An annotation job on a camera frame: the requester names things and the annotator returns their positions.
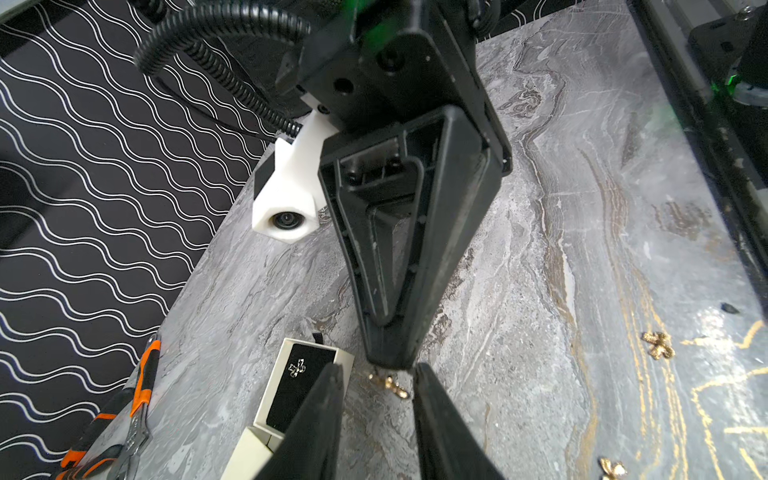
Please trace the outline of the cream jewelry box sleeve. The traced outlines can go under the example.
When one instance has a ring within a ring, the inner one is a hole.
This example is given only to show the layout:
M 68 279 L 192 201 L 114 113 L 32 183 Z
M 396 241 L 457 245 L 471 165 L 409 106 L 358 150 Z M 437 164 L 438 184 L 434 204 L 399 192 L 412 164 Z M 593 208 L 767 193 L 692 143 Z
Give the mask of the cream jewelry box sleeve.
M 283 439 L 283 434 L 275 434 L 258 425 L 246 427 L 220 479 L 255 479 L 272 458 Z

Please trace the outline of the cream jewelry box drawer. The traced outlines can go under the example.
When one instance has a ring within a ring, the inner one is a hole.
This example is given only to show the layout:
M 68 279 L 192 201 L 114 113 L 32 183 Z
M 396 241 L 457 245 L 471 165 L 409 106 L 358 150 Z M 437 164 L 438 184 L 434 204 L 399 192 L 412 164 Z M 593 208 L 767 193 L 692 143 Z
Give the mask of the cream jewelry box drawer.
M 306 371 L 297 378 L 287 372 L 290 363 L 303 358 Z M 258 425 L 285 437 L 293 418 L 327 364 L 342 366 L 344 389 L 348 388 L 355 357 L 335 346 L 285 338 L 273 365 L 252 426 Z

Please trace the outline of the silver earring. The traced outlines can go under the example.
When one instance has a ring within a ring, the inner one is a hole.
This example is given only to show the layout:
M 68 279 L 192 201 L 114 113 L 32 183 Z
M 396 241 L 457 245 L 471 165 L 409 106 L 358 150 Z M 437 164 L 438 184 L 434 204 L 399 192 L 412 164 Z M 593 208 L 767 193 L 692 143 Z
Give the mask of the silver earring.
M 306 368 L 307 366 L 305 364 L 305 360 L 303 358 L 300 358 L 288 365 L 287 372 L 291 378 L 297 378 L 299 375 L 303 374 L 306 371 Z

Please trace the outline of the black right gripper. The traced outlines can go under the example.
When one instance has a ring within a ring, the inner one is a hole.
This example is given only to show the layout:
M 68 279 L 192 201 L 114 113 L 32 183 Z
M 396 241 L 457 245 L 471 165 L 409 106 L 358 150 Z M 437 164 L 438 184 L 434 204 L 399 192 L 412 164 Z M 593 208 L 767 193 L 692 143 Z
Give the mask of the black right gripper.
M 269 106 L 289 119 L 323 106 L 351 131 L 409 121 L 331 137 L 319 168 L 366 358 L 408 369 L 499 191 L 499 162 L 503 173 L 512 170 L 510 143 L 476 67 L 477 42 L 501 4 L 272 5 L 307 21 L 310 34 L 293 45 L 253 34 L 227 41 Z

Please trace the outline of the orange handled adjustable wrench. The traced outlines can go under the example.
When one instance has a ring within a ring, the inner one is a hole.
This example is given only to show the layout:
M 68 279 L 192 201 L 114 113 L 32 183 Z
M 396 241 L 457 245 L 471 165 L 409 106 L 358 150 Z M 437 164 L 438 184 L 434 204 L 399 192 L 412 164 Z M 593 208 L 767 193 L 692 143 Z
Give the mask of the orange handled adjustable wrench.
M 130 410 L 130 425 L 121 453 L 113 463 L 108 479 L 135 479 L 142 450 L 151 440 L 147 424 L 148 411 L 160 359 L 162 341 L 159 333 L 148 339 L 142 354 L 133 402 Z

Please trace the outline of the gold earring on table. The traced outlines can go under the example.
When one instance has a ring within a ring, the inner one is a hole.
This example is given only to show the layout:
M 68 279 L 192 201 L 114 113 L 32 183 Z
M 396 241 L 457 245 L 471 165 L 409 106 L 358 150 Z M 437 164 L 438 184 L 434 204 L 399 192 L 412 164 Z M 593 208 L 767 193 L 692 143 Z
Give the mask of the gold earring on table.
M 643 332 L 641 339 L 649 345 L 648 354 L 654 360 L 662 358 L 671 359 L 675 356 L 675 350 L 669 334 L 660 331 Z

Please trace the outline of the orange black pliers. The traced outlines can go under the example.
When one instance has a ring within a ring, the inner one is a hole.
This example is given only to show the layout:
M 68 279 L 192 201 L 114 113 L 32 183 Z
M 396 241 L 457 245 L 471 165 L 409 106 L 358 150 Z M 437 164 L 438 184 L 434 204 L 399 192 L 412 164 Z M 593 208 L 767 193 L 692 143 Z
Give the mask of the orange black pliers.
M 59 466 L 54 471 L 54 474 L 52 475 L 53 479 L 64 479 L 65 474 L 69 470 L 74 471 L 79 466 L 93 443 L 117 415 L 132 402 L 134 391 L 134 387 L 123 388 L 107 402 L 104 408 L 101 409 L 96 417 L 90 422 L 80 438 L 67 451 L 64 458 L 60 461 Z

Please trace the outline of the aluminium front rail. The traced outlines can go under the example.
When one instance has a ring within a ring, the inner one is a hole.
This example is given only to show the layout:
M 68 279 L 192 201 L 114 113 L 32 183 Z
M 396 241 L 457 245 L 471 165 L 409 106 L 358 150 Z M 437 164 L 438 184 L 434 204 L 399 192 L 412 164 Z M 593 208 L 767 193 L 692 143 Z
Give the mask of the aluminium front rail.
M 763 5 L 767 7 L 764 1 L 628 4 L 742 262 L 760 288 L 767 286 L 767 161 L 758 162 L 737 137 L 688 39 L 700 25 Z

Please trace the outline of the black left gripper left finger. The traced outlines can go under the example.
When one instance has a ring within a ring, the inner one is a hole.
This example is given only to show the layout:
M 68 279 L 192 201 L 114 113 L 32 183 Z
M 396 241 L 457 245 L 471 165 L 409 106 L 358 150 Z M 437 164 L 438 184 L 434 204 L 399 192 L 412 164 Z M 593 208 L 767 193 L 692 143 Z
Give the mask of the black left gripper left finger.
M 334 479 L 343 404 L 343 367 L 330 363 L 309 391 L 280 447 L 255 478 Z

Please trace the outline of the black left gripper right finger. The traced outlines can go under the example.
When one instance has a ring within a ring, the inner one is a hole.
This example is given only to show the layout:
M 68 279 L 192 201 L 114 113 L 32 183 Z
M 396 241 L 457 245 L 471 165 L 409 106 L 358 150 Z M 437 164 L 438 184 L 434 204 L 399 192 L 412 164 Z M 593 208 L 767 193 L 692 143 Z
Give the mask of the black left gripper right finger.
M 426 363 L 413 370 L 413 409 L 423 479 L 501 479 Z

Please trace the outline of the gold earring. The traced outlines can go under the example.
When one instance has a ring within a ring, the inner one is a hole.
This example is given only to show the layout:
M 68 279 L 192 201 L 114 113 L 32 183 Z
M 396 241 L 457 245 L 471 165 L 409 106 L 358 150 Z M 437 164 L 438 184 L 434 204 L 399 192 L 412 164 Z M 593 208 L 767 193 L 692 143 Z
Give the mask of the gold earring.
M 392 393 L 401 400 L 409 400 L 411 398 L 411 394 L 405 388 L 401 387 L 391 375 L 382 377 L 376 373 L 370 373 L 368 375 L 368 380 L 377 387 Z
M 648 354 L 654 360 L 662 358 L 671 359 L 675 356 L 675 350 L 669 334 L 660 331 L 643 332 L 641 339 L 649 345 Z
M 601 480 L 622 480 L 628 474 L 626 466 L 620 461 L 613 461 L 606 457 L 598 459 L 602 471 Z

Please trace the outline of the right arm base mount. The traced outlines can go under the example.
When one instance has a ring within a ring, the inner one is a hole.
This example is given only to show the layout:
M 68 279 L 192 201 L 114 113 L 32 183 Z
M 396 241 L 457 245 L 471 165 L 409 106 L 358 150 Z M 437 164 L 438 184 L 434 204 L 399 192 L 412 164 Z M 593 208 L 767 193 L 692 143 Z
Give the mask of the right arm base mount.
M 693 56 L 748 153 L 767 161 L 767 7 L 748 8 L 694 28 Z

